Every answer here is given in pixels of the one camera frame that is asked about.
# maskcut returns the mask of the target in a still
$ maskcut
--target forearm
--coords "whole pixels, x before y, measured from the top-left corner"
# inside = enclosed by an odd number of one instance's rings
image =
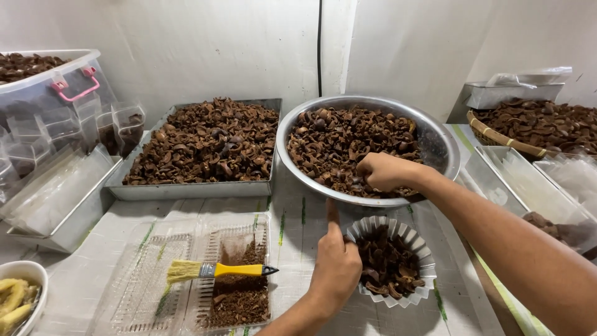
[[[320,309],[321,305],[306,294],[300,298],[282,316],[275,319],[256,336],[312,336],[331,317]]]
[[[413,187],[477,250],[496,276],[558,335],[597,330],[597,267],[500,206],[424,171]]]

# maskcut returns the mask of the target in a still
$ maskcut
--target pink handle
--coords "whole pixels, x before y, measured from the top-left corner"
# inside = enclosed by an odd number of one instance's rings
[[[100,82],[98,82],[97,79],[95,77],[93,77],[93,73],[95,71],[96,71],[96,69],[94,67],[90,67],[88,69],[83,69],[83,74],[87,77],[90,77],[91,80],[95,83],[95,85],[93,87],[90,87],[87,90],[81,92],[80,94],[77,94],[73,98],[68,98],[67,96],[64,95],[64,93],[62,93],[62,90],[69,86],[67,82],[56,81],[51,84],[51,87],[56,90],[56,92],[62,99],[66,100],[67,102],[72,103],[75,100],[81,98],[82,96],[85,96],[86,94],[88,94],[90,92],[97,90],[100,87]]]

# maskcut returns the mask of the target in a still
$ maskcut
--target black cable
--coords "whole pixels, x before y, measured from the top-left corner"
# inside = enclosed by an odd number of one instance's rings
[[[317,85],[319,87],[319,97],[322,97],[321,89],[321,3],[319,0],[319,23],[317,25]]]

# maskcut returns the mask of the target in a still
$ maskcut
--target woven bamboo basket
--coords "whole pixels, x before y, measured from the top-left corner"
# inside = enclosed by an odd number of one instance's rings
[[[501,133],[494,131],[492,128],[488,127],[484,123],[480,122],[477,118],[475,118],[473,110],[470,110],[466,114],[466,118],[469,120],[470,129],[473,130],[473,134],[475,135],[477,140],[486,146],[508,146],[514,148],[519,152],[531,154],[538,158],[542,158],[545,155],[553,157],[560,154],[558,152],[548,151],[545,148],[527,145],[526,143],[522,143],[518,140],[511,139]],[[575,156],[572,154],[565,155],[569,157]]]

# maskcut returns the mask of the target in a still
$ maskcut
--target pastry brush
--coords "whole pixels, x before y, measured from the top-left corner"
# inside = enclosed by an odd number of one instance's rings
[[[191,260],[173,260],[166,282],[169,284],[193,279],[213,279],[228,274],[242,276],[268,276],[279,271],[267,265],[226,266],[221,263],[199,262]]]

